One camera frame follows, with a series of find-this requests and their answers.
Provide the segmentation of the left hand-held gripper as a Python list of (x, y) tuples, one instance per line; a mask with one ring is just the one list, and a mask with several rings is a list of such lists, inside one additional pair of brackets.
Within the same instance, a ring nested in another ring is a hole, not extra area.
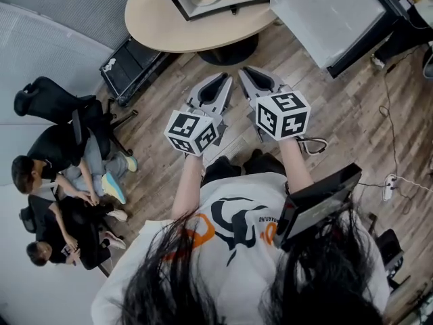
[(182, 153), (203, 155), (211, 145), (219, 146), (227, 126), (223, 112), (231, 99), (233, 77), (220, 72), (195, 85), (187, 104), (171, 114), (164, 136)]

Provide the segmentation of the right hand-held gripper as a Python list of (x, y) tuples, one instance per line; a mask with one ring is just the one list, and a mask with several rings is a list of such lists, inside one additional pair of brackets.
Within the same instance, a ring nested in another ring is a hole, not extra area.
[(273, 72), (255, 66), (241, 68), (238, 77), (253, 109), (248, 118), (261, 142), (305, 134), (311, 106), (300, 91), (285, 86)]

